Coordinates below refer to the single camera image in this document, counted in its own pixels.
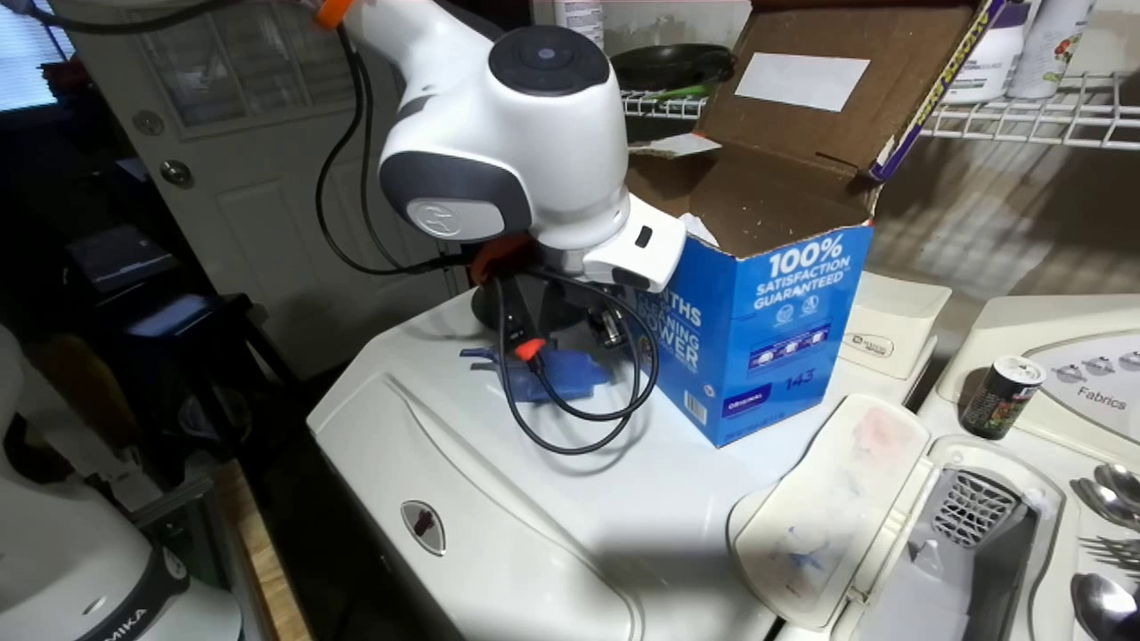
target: wire rack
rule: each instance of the wire rack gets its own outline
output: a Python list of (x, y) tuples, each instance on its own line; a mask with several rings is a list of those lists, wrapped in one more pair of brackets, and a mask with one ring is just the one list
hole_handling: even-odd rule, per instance
[(1140, 148), (1140, 108), (1122, 100), (1117, 74), (1067, 74), (1051, 100), (942, 102), (921, 136), (1001, 139), (1083, 148)]

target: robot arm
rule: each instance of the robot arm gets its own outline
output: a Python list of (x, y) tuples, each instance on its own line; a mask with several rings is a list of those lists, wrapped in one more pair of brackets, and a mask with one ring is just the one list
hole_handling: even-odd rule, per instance
[(586, 281), (671, 281), (684, 224), (623, 187), (623, 102), (596, 41), (567, 28), (493, 41), (431, 0), (320, 0), (316, 15), (328, 3), (406, 77), (381, 153), (404, 217), (445, 241), (526, 233)]

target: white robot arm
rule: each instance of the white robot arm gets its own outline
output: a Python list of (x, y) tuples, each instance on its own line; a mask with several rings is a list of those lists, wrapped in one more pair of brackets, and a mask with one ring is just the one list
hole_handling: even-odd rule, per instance
[(623, 187), (623, 102), (591, 39), (515, 28), (493, 41), (436, 0), (320, 0), (316, 15), (328, 3), (406, 77), (381, 187), (420, 233), (448, 241), (526, 233), (586, 281), (658, 293), (672, 277), (684, 224)]

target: cardboard box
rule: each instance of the cardboard box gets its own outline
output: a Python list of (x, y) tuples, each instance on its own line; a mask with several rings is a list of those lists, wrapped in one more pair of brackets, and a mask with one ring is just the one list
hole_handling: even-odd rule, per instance
[[(629, 165), (640, 199), (700, 217), (721, 241), (689, 241), (658, 329), (658, 388), (711, 446), (824, 398), (871, 247), (881, 186), (997, 3), (753, 0), (733, 82), (697, 121), (721, 153)], [(737, 96), (756, 52), (870, 65), (830, 114)]]

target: white shelf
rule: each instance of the white shelf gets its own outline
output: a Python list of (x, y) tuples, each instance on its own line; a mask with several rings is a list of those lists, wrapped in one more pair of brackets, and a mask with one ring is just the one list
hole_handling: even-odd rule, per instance
[[(1117, 74), (1067, 74), (1061, 93), (1039, 102), (942, 102), (927, 139), (1001, 139), (1083, 148), (1140, 148), (1140, 108), (1117, 96)], [(664, 100), (664, 93), (623, 93), (628, 119), (697, 121), (706, 100)]]

